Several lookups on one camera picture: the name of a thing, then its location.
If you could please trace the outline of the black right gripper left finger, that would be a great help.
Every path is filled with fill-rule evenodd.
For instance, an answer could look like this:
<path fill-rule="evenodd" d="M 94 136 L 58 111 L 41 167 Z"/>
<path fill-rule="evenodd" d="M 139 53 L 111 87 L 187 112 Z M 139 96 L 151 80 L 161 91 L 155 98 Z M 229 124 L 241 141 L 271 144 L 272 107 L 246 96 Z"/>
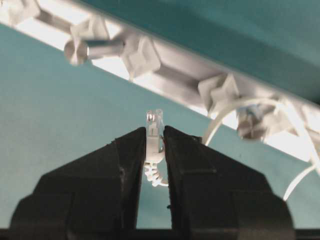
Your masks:
<path fill-rule="evenodd" d="M 42 175 L 12 215 L 12 240 L 101 240 L 136 227 L 146 129 Z"/>

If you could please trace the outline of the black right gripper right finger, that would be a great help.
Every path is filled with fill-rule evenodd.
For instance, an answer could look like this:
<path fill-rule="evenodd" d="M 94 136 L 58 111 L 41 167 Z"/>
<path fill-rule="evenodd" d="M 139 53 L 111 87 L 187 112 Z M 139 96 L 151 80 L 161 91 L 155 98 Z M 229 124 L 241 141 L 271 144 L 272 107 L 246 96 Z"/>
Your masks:
<path fill-rule="evenodd" d="M 187 240 L 293 240 L 266 177 L 171 126 L 164 129 L 171 226 Z"/>

